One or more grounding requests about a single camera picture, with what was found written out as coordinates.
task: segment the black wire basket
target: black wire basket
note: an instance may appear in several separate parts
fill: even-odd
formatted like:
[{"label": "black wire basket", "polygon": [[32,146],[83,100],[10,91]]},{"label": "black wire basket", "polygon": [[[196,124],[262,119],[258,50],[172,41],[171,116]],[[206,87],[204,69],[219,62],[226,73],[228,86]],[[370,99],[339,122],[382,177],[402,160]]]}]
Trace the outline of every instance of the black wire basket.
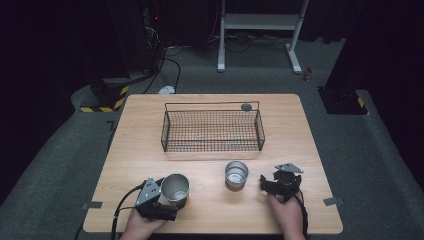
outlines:
[{"label": "black wire basket", "polygon": [[166,103],[161,142],[164,152],[262,151],[259,102]]}]

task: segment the metal cup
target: metal cup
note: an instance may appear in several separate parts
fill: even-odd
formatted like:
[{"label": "metal cup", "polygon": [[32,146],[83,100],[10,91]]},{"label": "metal cup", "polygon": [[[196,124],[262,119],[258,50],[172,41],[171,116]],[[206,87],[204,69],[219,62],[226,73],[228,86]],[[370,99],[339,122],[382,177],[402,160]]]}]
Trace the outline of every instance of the metal cup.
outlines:
[{"label": "metal cup", "polygon": [[187,202],[189,190],[187,177],[179,173],[167,176],[161,184],[162,196],[173,206],[183,207]]},{"label": "metal cup", "polygon": [[246,164],[232,161],[225,167],[225,182],[234,190],[241,189],[249,176]]}]

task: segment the gray carpet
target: gray carpet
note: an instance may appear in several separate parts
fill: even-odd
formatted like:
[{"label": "gray carpet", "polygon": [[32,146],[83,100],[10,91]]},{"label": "gray carpet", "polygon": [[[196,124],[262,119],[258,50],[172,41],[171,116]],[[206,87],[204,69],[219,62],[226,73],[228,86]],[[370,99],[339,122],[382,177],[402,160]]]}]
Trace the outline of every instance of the gray carpet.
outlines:
[{"label": "gray carpet", "polygon": [[[403,163],[382,123],[372,97],[358,91],[370,114],[328,115],[317,86],[324,86],[343,42],[300,41],[296,53],[303,68],[311,67],[307,82],[292,72],[282,44],[257,46],[226,54],[225,73],[216,72],[217,51],[170,49],[169,58],[181,65],[178,93],[295,93],[300,96],[338,207],[344,230],[311,239],[424,239],[424,195]],[[228,44],[230,50],[245,45]],[[163,66],[170,85],[178,68]],[[140,94],[149,84],[130,86]],[[147,91],[156,94],[164,82],[157,78]],[[70,101],[73,116],[40,150],[0,209],[0,239],[72,239],[83,222],[107,156],[111,125],[121,111],[82,113],[93,102],[89,87]],[[82,231],[79,239],[108,239],[109,234]],[[154,235],[151,239],[281,239],[280,236]]]}]

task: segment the white stand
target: white stand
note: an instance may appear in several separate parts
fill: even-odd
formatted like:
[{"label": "white stand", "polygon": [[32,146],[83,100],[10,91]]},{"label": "white stand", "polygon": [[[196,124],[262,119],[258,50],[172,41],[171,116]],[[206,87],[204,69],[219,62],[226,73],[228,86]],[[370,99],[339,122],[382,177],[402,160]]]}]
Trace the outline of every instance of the white stand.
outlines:
[{"label": "white stand", "polygon": [[226,14],[225,0],[222,0],[221,31],[218,52],[218,72],[225,71],[225,29],[262,29],[262,30],[291,30],[293,37],[290,44],[286,44],[293,71],[302,73],[294,48],[299,37],[303,19],[309,0],[303,0],[299,14]]}]

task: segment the white shelf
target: white shelf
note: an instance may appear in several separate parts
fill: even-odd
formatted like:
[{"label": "white shelf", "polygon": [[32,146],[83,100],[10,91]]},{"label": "white shelf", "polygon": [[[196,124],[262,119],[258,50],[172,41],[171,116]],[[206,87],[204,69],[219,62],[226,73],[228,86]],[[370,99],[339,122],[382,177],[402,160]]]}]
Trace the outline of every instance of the white shelf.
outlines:
[{"label": "white shelf", "polygon": [[225,29],[295,30],[298,14],[230,14],[225,15]]}]

